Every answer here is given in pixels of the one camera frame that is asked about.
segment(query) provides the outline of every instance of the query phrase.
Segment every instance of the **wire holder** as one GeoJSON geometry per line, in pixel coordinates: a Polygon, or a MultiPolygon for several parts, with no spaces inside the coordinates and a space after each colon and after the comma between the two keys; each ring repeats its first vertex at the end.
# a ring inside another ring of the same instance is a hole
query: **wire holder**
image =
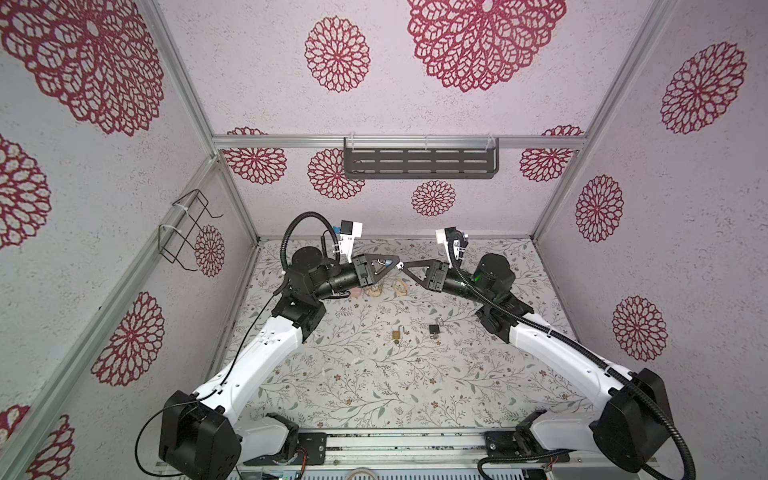
{"type": "Polygon", "coordinates": [[[211,218],[221,218],[224,216],[224,214],[221,215],[213,215],[210,210],[208,210],[208,204],[209,201],[201,192],[199,189],[195,189],[190,191],[189,193],[183,195],[173,203],[174,207],[178,207],[184,211],[184,216],[179,219],[176,225],[167,225],[165,223],[157,226],[157,252],[163,256],[165,260],[168,260],[170,263],[178,263],[181,265],[181,268],[190,271],[190,272],[197,272],[197,268],[187,268],[184,266],[184,264],[179,259],[179,254],[181,253],[181,250],[184,248],[184,245],[189,245],[192,250],[195,250],[194,245],[190,243],[188,240],[192,232],[195,230],[195,227],[198,230],[202,230],[203,227],[200,226],[199,220],[200,217],[203,216],[203,213],[208,214],[211,218]],[[196,216],[192,215],[190,213],[190,209],[193,205],[195,205],[195,202],[198,202],[202,209],[200,210],[200,213],[198,213],[196,216]],[[192,223],[194,224],[192,227],[190,227],[190,230],[185,234],[181,230],[179,230],[178,226],[181,223],[181,221],[184,218],[189,218],[192,220],[192,223]],[[163,235],[166,233],[166,231],[170,229],[172,230],[170,232],[170,236],[163,242],[163,235]],[[167,249],[168,244],[176,237],[179,236],[181,238],[181,245],[176,249],[175,252],[172,252],[171,250],[167,249]]]}

